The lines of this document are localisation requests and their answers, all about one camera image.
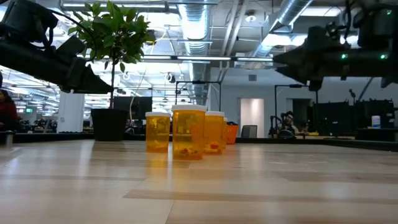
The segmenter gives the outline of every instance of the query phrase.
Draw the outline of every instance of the chair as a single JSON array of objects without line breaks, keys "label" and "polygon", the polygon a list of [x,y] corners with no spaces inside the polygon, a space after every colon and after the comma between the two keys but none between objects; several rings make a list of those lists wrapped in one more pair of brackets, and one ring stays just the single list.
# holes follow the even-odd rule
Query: chair
[{"label": "chair", "polygon": [[244,125],[242,127],[242,138],[257,138],[257,125]]}]

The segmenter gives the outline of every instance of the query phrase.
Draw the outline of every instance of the black plant pot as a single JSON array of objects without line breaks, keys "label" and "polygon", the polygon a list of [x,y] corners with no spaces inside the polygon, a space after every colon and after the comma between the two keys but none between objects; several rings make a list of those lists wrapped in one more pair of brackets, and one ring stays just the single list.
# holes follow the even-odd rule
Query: black plant pot
[{"label": "black plant pot", "polygon": [[122,141],[129,112],[115,109],[91,109],[94,139],[96,141]]}]

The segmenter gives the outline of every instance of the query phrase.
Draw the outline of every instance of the tree trunk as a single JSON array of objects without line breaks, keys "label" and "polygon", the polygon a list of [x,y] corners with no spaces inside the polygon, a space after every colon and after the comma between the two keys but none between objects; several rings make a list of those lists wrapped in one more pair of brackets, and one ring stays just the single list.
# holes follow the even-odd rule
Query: tree trunk
[{"label": "tree trunk", "polygon": [[[113,86],[114,86],[114,67],[115,67],[116,65],[115,65],[115,63],[114,62],[112,62],[112,84],[111,84],[111,86],[112,86],[112,88],[113,88]],[[111,102],[110,102],[110,104],[109,104],[109,108],[110,109],[113,109],[113,90],[112,90],[112,92],[111,92]]]}]

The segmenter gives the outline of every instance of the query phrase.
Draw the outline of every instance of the computer monitor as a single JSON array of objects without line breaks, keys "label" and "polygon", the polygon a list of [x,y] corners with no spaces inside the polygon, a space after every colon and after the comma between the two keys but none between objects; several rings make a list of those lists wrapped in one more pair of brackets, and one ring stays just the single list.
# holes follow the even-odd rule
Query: computer monitor
[{"label": "computer monitor", "polygon": [[[113,108],[118,110],[130,111],[131,96],[116,96]],[[136,96],[131,105],[133,119],[145,119],[145,113],[152,111],[151,96]]]}]

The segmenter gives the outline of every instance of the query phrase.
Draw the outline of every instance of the potted plant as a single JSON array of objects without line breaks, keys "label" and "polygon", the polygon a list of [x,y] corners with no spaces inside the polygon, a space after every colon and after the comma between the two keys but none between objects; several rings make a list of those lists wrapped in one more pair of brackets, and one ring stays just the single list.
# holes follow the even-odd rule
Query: potted plant
[{"label": "potted plant", "polygon": [[[70,28],[69,34],[76,32],[78,38],[86,44],[86,49],[82,52],[84,57],[87,49],[91,49],[90,57],[105,60],[105,69],[108,65],[112,66],[111,86],[113,87],[116,65],[119,65],[120,70],[124,72],[125,64],[141,61],[144,55],[141,47],[144,42],[151,40],[147,32],[149,22],[145,22],[144,16],[139,16],[134,9],[118,7],[111,1],[106,3],[104,11],[100,3],[93,5],[85,3],[85,7],[91,12],[81,12],[85,18],[76,12],[73,14],[91,33],[77,26]],[[94,136],[98,141],[123,140],[128,112],[114,110],[113,101],[113,92],[111,92],[108,109],[91,110]]]}]

